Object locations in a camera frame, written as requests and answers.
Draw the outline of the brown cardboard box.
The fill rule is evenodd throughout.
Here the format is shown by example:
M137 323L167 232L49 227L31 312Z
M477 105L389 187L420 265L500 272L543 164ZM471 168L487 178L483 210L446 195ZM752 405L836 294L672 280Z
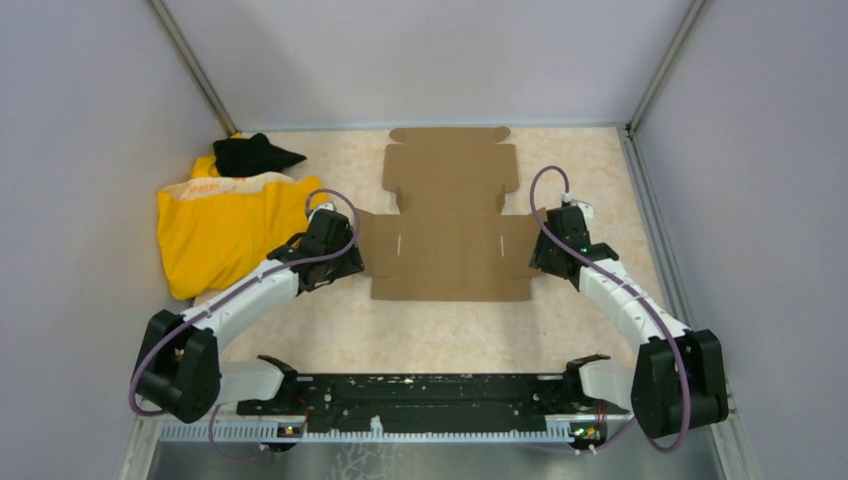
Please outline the brown cardboard box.
M396 128L382 186L398 211L360 211L358 247L370 296L386 301L520 302L539 228L506 215L519 188L507 127Z

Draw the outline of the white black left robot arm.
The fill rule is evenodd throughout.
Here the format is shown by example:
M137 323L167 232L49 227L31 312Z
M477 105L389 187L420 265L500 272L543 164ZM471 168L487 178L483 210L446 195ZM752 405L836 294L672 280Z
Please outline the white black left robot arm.
M244 278L199 306L153 315L130 380L131 409L186 424L245 401L263 402L277 414L292 411L300 388L287 379L289 367L269 356L224 363L221 353L283 303L362 272L360 223L358 215L316 209L305 232L270 251Z

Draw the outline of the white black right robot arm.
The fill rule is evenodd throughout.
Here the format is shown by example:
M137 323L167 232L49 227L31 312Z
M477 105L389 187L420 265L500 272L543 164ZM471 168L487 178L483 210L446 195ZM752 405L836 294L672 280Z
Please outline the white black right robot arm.
M720 423L729 416L722 345L694 330L637 285L619 255L591 240L584 210L567 202L531 215L540 228L530 266L569 281L616 326L636 355L628 366L602 354L566 367L563 398L576 412L599 401L633 414L651 439Z

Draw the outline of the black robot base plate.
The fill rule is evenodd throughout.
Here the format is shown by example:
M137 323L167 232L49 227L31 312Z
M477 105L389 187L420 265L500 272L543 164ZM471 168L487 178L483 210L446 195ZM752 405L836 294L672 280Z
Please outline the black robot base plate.
M620 413L578 395L561 374L298 374L270 400L238 403L241 416L304 416L306 429L390 433L541 431L552 415Z

